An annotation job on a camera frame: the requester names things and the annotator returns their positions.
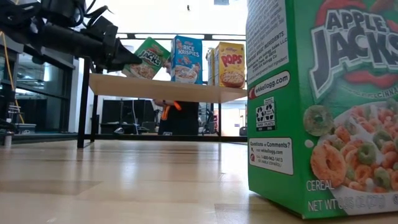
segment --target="wooden floor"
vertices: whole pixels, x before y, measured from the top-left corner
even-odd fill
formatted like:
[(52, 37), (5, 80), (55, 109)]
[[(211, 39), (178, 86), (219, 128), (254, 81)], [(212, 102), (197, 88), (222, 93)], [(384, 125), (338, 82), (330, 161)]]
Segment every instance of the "wooden floor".
[[(75, 146), (70, 141), (0, 149), (1, 224), (303, 223), (248, 190), (244, 145)], [(322, 223), (337, 221), (397, 224), (398, 214)]]

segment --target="rice krispies cereal box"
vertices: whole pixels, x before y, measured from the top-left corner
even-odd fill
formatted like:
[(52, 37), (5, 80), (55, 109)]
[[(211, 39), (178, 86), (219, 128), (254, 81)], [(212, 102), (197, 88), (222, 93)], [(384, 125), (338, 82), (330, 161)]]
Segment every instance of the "rice krispies cereal box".
[(244, 45), (220, 42), (215, 50), (215, 85), (243, 88)]
[(208, 82), (207, 85), (214, 85), (214, 48), (209, 48), (206, 54), (207, 68), (208, 68)]
[(127, 77), (153, 79), (170, 57), (170, 52), (150, 37), (146, 38), (135, 54), (142, 59), (142, 63), (125, 65), (122, 73)]
[(390, 0), (248, 0), (250, 190), (326, 218), (398, 211)]
[(203, 84), (201, 40), (177, 35), (171, 54), (172, 82)]

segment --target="yellow cable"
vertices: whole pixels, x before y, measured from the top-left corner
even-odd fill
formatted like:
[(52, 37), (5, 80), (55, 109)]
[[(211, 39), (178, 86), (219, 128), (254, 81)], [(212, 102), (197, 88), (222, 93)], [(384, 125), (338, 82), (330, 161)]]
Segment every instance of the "yellow cable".
[[(4, 44), (4, 53), (6, 54), (6, 63), (7, 63), (8, 76), (9, 76), (9, 78), (10, 78), (12, 90), (13, 90), (13, 91), (16, 91), (15, 86), (14, 86), (14, 80), (12, 79), (12, 75), (11, 75), (12, 73), (11, 73), (10, 61), (9, 61), (9, 59), (8, 59), (8, 50), (7, 50), (6, 36), (5, 36), (5, 35), (2, 35), (2, 34), (3, 34), (3, 33), (1, 33), (0, 35), (2, 36), (2, 41), (3, 41), (3, 44)], [(21, 119), (22, 124), (25, 124), (25, 121), (24, 121), (24, 119), (23, 119), (23, 117), (22, 117), (22, 115), (21, 115), (21, 111), (19, 110), (19, 103), (18, 103), (16, 97), (15, 97), (15, 104), (17, 105), (19, 118)]]

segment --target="blue cereal box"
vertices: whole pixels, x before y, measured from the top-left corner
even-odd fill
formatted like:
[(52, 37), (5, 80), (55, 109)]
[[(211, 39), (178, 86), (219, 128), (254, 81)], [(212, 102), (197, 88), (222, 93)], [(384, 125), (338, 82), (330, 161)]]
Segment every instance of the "blue cereal box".
[(172, 82), (203, 84), (201, 40), (175, 36), (171, 63)]

